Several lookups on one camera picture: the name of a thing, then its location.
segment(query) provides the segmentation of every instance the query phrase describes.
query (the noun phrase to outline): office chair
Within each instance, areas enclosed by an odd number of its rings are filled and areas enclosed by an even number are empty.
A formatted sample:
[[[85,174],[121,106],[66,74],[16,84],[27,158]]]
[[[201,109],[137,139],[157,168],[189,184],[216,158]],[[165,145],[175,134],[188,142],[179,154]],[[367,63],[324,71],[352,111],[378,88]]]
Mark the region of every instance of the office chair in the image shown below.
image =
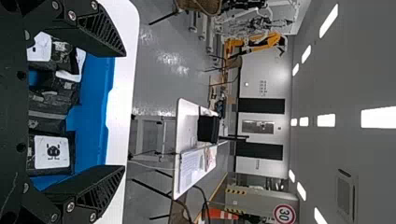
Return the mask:
[[[164,21],[172,16],[178,15],[182,11],[197,11],[205,13],[209,17],[220,14],[222,0],[174,0],[176,10],[156,21],[150,22],[148,25],[154,25],[160,21]]]

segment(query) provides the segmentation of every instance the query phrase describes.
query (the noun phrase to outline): black panel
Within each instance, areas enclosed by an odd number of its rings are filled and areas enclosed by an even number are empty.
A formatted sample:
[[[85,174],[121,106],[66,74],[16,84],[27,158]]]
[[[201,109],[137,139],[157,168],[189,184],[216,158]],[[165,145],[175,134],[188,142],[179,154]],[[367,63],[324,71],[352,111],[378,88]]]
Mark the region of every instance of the black panel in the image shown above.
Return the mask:
[[[283,146],[259,143],[236,143],[236,156],[283,161]]]
[[[285,99],[240,98],[238,112],[258,114],[285,114]]]

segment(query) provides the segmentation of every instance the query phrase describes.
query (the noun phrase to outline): white cabinet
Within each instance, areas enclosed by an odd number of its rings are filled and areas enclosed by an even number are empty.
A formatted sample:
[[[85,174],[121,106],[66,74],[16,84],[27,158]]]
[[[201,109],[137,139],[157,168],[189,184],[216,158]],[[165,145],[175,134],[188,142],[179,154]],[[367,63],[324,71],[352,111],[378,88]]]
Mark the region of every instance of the white cabinet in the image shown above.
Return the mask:
[[[288,178],[288,166],[285,166],[283,162],[248,157],[236,157],[236,172],[238,174]]]

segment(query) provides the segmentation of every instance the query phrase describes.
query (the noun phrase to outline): red circle sign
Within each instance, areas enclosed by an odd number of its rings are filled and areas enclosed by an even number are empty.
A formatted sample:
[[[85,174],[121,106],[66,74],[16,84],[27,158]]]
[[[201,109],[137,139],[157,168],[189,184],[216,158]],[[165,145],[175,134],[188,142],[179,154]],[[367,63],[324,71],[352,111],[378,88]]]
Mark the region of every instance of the red circle sign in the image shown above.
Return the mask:
[[[274,209],[274,218],[279,224],[294,224],[296,212],[288,204],[280,204]]]

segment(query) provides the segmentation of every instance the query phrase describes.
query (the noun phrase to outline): paper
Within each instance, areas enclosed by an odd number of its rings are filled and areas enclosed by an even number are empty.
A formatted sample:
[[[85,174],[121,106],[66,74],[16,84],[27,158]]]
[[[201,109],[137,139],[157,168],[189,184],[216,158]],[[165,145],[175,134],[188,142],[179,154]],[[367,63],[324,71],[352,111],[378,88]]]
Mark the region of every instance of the paper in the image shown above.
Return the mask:
[[[35,136],[35,168],[53,169],[70,166],[69,141],[62,137]]]
[[[195,184],[201,170],[204,168],[204,153],[194,150],[181,155],[179,192],[189,189]]]
[[[29,62],[49,62],[52,52],[52,39],[46,33],[39,33],[35,37],[35,45],[27,49]]]

